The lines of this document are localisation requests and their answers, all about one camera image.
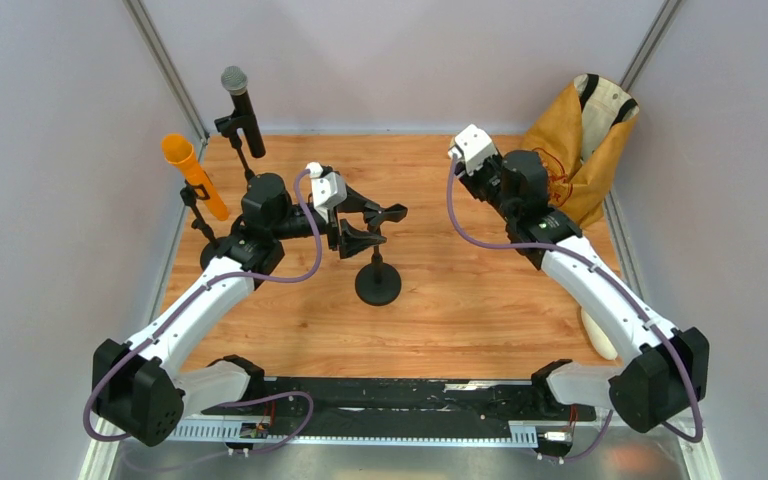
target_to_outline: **wooden tabletop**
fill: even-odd
[[[451,136],[267,136],[267,155],[250,161],[258,172],[292,179],[308,162],[338,169],[346,182],[373,201],[401,203],[408,215],[382,227],[381,253],[402,277],[402,292],[385,307],[361,302],[354,291],[369,252],[340,260],[326,250],[319,271],[294,285],[264,283],[231,309],[190,355],[185,370],[237,354],[267,375],[425,378],[528,378],[552,360],[604,364],[590,347],[576,302],[554,281],[512,251],[484,250],[457,236],[446,215],[445,191]],[[518,136],[497,136],[502,152]],[[218,222],[228,232],[240,214],[246,185],[227,140],[213,137],[204,167],[231,211]],[[309,193],[310,185],[302,191]],[[507,242],[504,223],[486,204],[455,185],[455,209],[476,238]],[[349,215],[363,229],[359,215]],[[585,232],[612,268],[617,260],[604,221]],[[181,239],[164,307],[198,277],[205,240],[187,228]],[[294,276],[313,263],[312,239],[284,242],[286,256],[274,274]]]

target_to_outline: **table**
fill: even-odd
[[[295,285],[265,283],[231,309],[196,347],[184,370],[229,354],[249,359],[267,375],[423,378],[528,378],[552,360],[608,364],[590,346],[572,297],[512,251],[466,243],[446,215],[448,135],[266,136],[267,155],[250,159],[258,172],[291,182],[308,162],[331,165],[361,194],[408,207],[405,220],[384,224],[381,252],[402,276],[399,298],[371,307],[354,292],[357,271],[371,250],[340,260],[324,254],[316,275]],[[495,136],[500,151],[518,136]],[[231,211],[218,235],[240,214],[243,169],[226,139],[213,137],[204,167]],[[302,191],[309,193],[304,182]],[[486,204],[455,185],[455,210],[476,238],[507,242],[504,223]],[[349,222],[363,226],[359,216]],[[192,221],[189,214],[187,225]],[[618,263],[604,221],[585,232],[613,269]],[[198,277],[206,241],[186,228],[164,299],[168,307]],[[275,275],[294,276],[313,263],[312,239],[284,242]]]

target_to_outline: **orange cylinder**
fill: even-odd
[[[199,165],[193,144],[188,142],[183,135],[170,133],[163,137],[160,147],[163,149],[163,156],[166,157],[166,161],[181,171],[187,183],[195,189],[198,199],[204,202],[210,213],[217,220],[227,220],[228,207],[225,206],[225,202],[219,197],[216,187],[213,186]]]

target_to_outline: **robotic arm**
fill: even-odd
[[[108,339],[98,347],[93,357],[93,387],[101,388],[92,400],[94,412],[154,446],[182,418],[224,402],[263,396],[259,391],[263,370],[235,355],[193,372],[181,373],[181,366],[219,319],[272,273],[284,256],[281,240],[325,234],[329,247],[347,258],[386,239],[355,229],[339,220],[338,213],[362,212],[370,225],[397,222],[407,214],[401,205],[381,208],[348,187],[330,167],[311,163],[307,170],[313,193],[312,203],[306,207],[313,212],[313,225],[302,206],[292,204],[280,176],[264,173],[251,178],[242,199],[243,213],[230,234],[221,239],[206,235],[211,241],[202,252],[204,272],[199,279],[127,341],[120,344]],[[194,205],[189,206],[198,223],[201,215]],[[204,225],[194,227],[203,229]],[[296,279],[275,280],[300,281],[314,269]],[[256,278],[241,276],[241,271],[252,272]]]
[[[502,156],[486,132],[470,125],[455,137],[449,156],[470,194],[505,220],[514,248],[582,305],[622,357],[621,367],[570,360],[544,367],[532,380],[546,388],[548,403],[614,409],[629,426],[648,432],[704,398],[708,340],[696,328],[680,331],[646,305],[605,265],[578,226],[549,205],[548,174],[536,152]]]

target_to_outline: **microphone head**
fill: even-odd
[[[240,70],[240,67],[231,66],[222,72],[222,86],[231,95],[242,95],[246,93],[246,87],[249,84],[249,79],[246,74]]]

